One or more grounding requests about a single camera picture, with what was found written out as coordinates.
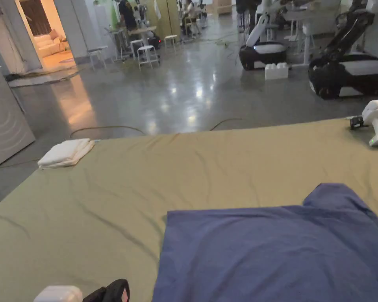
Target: cushion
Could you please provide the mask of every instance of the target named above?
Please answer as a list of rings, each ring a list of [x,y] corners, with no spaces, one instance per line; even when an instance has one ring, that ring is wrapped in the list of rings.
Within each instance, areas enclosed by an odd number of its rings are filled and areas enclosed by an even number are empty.
[[[55,29],[52,29],[52,31],[49,33],[49,35],[50,35],[50,38],[52,40],[56,39],[59,36]]]
[[[51,53],[57,53],[60,51],[60,44],[52,44],[49,46]]]
[[[40,36],[34,37],[34,39],[35,39],[36,43],[39,43],[39,42],[44,41],[44,40],[52,40],[50,38],[50,35],[40,35]]]
[[[52,40],[43,40],[43,41],[37,42],[37,47],[42,48],[42,47],[52,45],[52,44],[53,44]]]
[[[48,55],[51,55],[51,54],[52,54],[49,45],[48,45],[48,46],[45,46],[45,47],[43,47],[43,48],[38,49],[38,52],[39,52],[39,55],[40,55],[41,57],[47,57]]]

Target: folded white towel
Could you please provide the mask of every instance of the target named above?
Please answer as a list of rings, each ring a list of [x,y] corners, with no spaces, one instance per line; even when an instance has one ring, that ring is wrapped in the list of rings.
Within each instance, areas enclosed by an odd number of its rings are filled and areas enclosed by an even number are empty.
[[[66,140],[54,146],[39,160],[39,168],[73,166],[92,149],[94,144],[94,141],[88,138]]]

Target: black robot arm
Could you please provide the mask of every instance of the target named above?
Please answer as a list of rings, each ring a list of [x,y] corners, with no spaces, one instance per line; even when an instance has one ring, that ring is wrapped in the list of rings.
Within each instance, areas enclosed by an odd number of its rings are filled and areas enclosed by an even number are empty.
[[[364,9],[347,13],[347,21],[325,48],[322,59],[337,62],[374,22],[374,14]]]

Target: doorway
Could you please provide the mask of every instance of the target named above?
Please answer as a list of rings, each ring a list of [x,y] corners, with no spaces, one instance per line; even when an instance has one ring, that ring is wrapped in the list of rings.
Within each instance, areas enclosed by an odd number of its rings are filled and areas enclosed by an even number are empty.
[[[73,54],[54,0],[19,0],[18,6],[32,43],[47,70],[60,70],[75,66]]]

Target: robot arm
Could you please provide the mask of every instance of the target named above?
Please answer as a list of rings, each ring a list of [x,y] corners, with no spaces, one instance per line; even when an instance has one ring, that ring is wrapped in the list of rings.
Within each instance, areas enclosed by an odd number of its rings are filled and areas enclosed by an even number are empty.
[[[311,1],[313,0],[273,0],[272,3],[269,5],[269,0],[262,0],[261,5],[263,7],[263,13],[259,18],[258,24],[256,24],[255,28],[249,35],[249,38],[246,40],[246,46],[253,47],[256,44],[256,42],[266,29],[270,14],[278,12],[279,10],[286,7],[286,5],[290,2],[293,2],[295,6],[301,6]]]
[[[378,13],[378,0],[354,0],[347,12],[347,22],[324,50],[324,61],[338,61],[374,22]]]

